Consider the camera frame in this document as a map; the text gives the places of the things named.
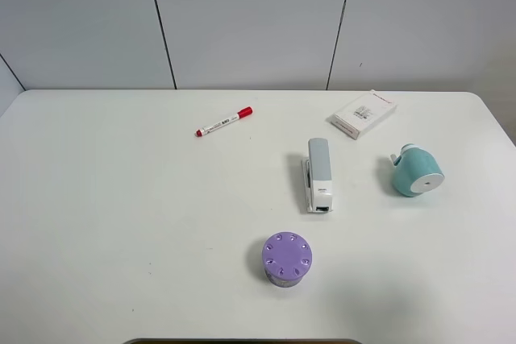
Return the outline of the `teal pencil sharpener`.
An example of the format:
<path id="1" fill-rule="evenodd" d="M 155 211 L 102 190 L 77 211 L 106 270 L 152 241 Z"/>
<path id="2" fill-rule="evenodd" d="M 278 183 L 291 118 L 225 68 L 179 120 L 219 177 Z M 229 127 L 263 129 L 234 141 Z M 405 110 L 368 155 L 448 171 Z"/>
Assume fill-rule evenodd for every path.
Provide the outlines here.
<path id="1" fill-rule="evenodd" d="M 417 197 L 438 188 L 445 179 L 434 156 L 418 145 L 408 143 L 399 154 L 391 154 L 392 185 L 406 197 Z"/>

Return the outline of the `purple lidded jar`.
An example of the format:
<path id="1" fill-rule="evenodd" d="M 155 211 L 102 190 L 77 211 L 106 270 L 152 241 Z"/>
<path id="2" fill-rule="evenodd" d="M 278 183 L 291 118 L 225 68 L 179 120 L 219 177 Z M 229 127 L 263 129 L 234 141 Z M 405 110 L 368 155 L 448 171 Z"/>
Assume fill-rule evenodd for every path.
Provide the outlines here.
<path id="1" fill-rule="evenodd" d="M 280 288 L 291 288 L 308 273 L 313 263 L 309 243 L 294 232 L 271 235 L 262 249 L 262 264 L 269 281 Z"/>

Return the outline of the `white small card box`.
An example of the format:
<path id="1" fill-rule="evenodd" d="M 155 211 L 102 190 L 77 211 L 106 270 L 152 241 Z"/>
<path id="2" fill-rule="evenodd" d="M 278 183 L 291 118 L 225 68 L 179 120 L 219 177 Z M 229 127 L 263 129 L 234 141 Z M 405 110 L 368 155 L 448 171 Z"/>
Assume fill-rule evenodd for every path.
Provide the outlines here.
<path id="1" fill-rule="evenodd" d="M 369 90 L 330 116 L 329 122 L 350 138 L 357 140 L 384 122 L 397 109 L 391 98 Z"/>

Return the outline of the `white grey stapler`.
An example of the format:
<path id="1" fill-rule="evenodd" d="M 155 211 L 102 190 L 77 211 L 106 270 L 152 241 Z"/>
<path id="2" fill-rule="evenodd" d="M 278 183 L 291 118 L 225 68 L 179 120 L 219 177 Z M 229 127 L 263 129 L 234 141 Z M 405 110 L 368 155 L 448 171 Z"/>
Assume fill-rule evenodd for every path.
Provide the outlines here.
<path id="1" fill-rule="evenodd" d="M 308 141 L 308 156 L 301 161 L 308 213 L 333 210 L 333 180 L 329 143 L 324 138 Z"/>

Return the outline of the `red whiteboard marker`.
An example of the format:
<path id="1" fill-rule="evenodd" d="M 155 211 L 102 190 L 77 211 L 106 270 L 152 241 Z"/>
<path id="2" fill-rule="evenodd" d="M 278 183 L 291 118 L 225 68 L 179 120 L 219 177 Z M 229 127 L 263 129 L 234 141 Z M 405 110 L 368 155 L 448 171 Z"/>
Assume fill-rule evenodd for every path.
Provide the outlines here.
<path id="1" fill-rule="evenodd" d="M 233 114 L 232 116 L 230 116 L 228 118 L 225 118 L 212 125 L 204 126 L 201 129 L 196 130 L 195 136 L 198 138 L 201 138 L 205 135 L 208 135 L 209 133 L 211 133 L 213 131 L 216 131 L 218 129 L 221 129 L 222 127 L 230 125 L 233 122 L 239 121 L 242 118 L 246 118 L 247 116 L 251 115 L 252 113 L 253 113 L 253 109 L 250 106 L 245 107 L 242 110 L 238 111 L 236 114 Z"/>

